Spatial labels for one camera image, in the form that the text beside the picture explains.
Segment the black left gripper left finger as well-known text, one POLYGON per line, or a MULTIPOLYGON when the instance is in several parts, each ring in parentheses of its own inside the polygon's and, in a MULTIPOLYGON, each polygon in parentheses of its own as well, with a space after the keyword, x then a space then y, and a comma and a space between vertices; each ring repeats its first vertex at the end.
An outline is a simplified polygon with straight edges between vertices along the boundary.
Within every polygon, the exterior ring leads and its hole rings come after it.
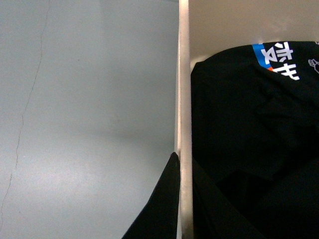
POLYGON ((180 161, 173 152, 144 208, 124 239, 175 239, 180 191, 180 161))

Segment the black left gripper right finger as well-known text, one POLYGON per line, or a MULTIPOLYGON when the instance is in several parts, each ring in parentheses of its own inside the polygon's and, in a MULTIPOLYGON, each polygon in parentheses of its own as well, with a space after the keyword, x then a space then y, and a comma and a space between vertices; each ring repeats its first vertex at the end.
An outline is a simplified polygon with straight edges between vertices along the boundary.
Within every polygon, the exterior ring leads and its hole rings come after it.
POLYGON ((213 239, 263 239, 264 236, 227 200, 209 175, 192 160, 195 207, 213 239))

